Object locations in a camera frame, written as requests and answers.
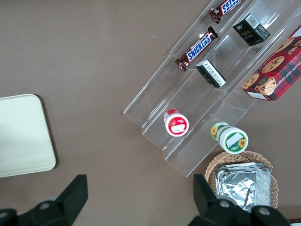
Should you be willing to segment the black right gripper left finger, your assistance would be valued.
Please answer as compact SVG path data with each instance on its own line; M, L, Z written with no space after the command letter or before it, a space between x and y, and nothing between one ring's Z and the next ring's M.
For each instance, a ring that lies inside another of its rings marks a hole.
M71 226L88 199L87 176L77 175L55 200L37 204L19 215L19 226Z

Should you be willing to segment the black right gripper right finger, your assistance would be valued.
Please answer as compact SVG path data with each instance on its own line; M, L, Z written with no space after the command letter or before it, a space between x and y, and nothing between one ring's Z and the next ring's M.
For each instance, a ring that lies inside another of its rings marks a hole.
M249 226L251 215L226 199L218 199L202 174L193 177L193 197L199 215L190 226Z

